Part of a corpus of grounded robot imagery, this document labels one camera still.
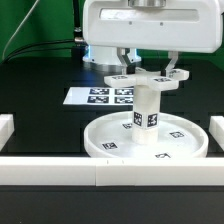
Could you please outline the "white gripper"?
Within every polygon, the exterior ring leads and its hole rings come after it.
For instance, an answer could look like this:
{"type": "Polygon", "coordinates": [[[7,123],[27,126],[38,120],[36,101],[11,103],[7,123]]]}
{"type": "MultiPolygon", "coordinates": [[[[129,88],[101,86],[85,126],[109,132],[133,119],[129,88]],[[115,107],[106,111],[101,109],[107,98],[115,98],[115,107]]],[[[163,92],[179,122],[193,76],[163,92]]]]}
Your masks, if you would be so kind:
{"type": "Polygon", "coordinates": [[[222,44],[223,0],[86,0],[83,35],[90,45],[120,47],[122,74],[134,74],[129,48],[169,51],[168,77],[179,52],[212,53],[222,44]]]}

